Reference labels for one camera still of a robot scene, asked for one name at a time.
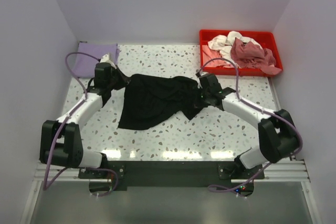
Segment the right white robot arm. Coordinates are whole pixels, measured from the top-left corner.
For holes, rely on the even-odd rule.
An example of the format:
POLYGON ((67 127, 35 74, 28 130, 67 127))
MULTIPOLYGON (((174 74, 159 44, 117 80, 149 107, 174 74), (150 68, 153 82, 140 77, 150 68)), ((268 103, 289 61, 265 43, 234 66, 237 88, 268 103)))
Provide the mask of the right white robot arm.
POLYGON ((237 177, 246 178, 256 166, 266 162, 275 164, 300 150, 302 140, 288 111, 273 111, 252 103, 241 97, 236 89, 222 88, 214 74, 198 73, 196 76, 201 85, 200 105, 231 113, 258 131, 258 146, 234 159, 233 171, 237 177))

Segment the black t shirt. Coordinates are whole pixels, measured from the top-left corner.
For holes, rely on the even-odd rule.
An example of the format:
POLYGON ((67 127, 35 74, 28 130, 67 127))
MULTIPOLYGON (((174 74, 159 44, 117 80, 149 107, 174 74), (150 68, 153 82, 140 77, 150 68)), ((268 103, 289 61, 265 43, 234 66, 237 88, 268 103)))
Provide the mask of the black t shirt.
POLYGON ((181 111, 189 120, 205 108, 197 81, 134 74, 125 87, 118 128, 147 130, 181 111))

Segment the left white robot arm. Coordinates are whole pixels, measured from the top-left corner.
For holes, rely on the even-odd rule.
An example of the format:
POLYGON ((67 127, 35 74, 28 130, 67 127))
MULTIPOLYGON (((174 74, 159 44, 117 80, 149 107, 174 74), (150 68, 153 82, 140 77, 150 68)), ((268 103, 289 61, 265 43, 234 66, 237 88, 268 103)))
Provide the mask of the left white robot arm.
POLYGON ((83 87, 83 96, 58 119, 47 120, 41 129, 39 160, 43 164, 65 168, 90 168, 97 178, 108 174, 106 155, 83 149, 81 129, 102 109, 113 90, 125 88, 130 78, 109 62, 96 64, 93 85, 83 87))

